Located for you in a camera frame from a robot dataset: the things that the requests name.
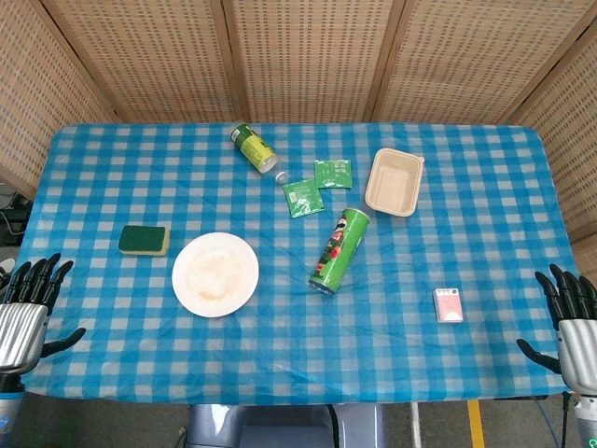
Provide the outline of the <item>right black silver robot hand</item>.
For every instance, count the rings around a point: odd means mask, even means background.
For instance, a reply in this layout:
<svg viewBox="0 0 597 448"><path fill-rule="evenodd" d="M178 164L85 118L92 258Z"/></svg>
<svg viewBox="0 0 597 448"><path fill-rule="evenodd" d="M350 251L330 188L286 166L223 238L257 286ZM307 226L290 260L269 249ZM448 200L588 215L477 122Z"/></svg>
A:
<svg viewBox="0 0 597 448"><path fill-rule="evenodd" d="M548 278L535 279L542 287L552 327L556 331L558 356L540 353L525 340L517 346L533 363L559 374L564 383L582 396L596 395L596 286L589 278L575 276L551 264Z"/></svg>

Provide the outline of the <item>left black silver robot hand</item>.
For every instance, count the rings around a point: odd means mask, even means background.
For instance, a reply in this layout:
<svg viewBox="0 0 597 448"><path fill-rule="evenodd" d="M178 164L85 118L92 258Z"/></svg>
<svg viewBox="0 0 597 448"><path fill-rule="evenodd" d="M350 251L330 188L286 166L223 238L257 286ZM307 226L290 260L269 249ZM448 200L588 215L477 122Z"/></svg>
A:
<svg viewBox="0 0 597 448"><path fill-rule="evenodd" d="M67 350L86 330L48 343L49 318L62 282L71 271L71 260L60 264L56 253L35 263L18 266L14 259L1 261L1 373L18 375L31 371L41 358Z"/></svg>

